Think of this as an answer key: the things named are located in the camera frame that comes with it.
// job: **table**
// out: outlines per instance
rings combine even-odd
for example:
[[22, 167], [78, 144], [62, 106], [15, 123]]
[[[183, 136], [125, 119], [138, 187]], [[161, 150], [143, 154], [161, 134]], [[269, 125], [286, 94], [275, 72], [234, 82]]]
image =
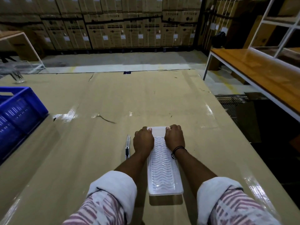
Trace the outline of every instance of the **table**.
[[40, 59], [38, 53], [35, 51], [33, 45], [31, 44], [28, 37], [26, 36], [26, 34], [23, 31], [0, 31], [0, 41], [6, 40], [6, 39], [9, 39], [12, 37], [20, 36], [20, 35], [24, 35], [26, 41], [28, 42], [29, 46], [31, 47], [32, 51], [34, 52], [34, 54], [36, 55], [36, 57], [38, 58], [39, 63], [40, 63], [39, 65], [34, 67], [30, 72], [28, 72], [28, 74], [35, 72], [37, 69], [39, 69], [41, 67], [45, 69], [45, 66], [44, 66], [42, 60]]
[[[24, 78], [50, 115], [0, 166], [0, 218], [14, 208], [7, 225], [61, 224], [83, 203], [90, 183], [125, 160], [127, 134], [132, 155], [136, 130], [172, 124], [181, 125], [193, 156], [239, 181], [283, 224], [298, 225], [297, 206], [196, 70]], [[0, 80], [11, 85], [10, 77]], [[183, 195], [150, 197], [144, 166], [131, 224], [196, 224], [197, 202], [180, 172]]]
[[250, 49], [212, 49], [208, 56], [203, 80], [205, 80], [212, 58], [222, 62], [300, 121], [300, 72]]

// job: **metal grating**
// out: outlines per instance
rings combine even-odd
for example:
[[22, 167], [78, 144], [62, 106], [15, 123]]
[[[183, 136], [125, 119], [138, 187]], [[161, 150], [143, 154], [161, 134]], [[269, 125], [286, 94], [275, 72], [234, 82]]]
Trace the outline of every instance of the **metal grating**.
[[217, 100], [220, 102], [222, 107], [226, 110], [232, 120], [238, 125], [236, 117], [235, 107], [238, 104], [247, 102], [249, 99], [245, 94], [240, 95], [216, 95]]

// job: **clear plastic packaging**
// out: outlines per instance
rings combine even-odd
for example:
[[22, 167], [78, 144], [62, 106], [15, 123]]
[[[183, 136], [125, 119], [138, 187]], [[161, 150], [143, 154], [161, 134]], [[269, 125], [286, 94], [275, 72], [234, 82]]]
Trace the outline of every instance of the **clear plastic packaging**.
[[147, 159], [148, 192], [150, 196], [183, 194], [177, 160], [164, 139], [166, 127], [152, 127], [154, 148]]

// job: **blue crate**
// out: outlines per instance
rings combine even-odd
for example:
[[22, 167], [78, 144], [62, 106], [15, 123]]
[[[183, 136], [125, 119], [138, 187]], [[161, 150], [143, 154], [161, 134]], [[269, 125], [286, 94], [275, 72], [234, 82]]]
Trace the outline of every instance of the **blue crate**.
[[47, 116], [30, 87], [0, 87], [0, 165]]

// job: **person's right hand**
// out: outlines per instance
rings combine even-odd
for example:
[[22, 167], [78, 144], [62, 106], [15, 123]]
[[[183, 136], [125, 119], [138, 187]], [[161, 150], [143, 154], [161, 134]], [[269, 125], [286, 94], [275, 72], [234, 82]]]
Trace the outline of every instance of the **person's right hand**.
[[165, 141], [167, 147], [173, 152], [178, 146], [185, 147], [185, 139], [180, 125], [171, 125], [166, 128]]

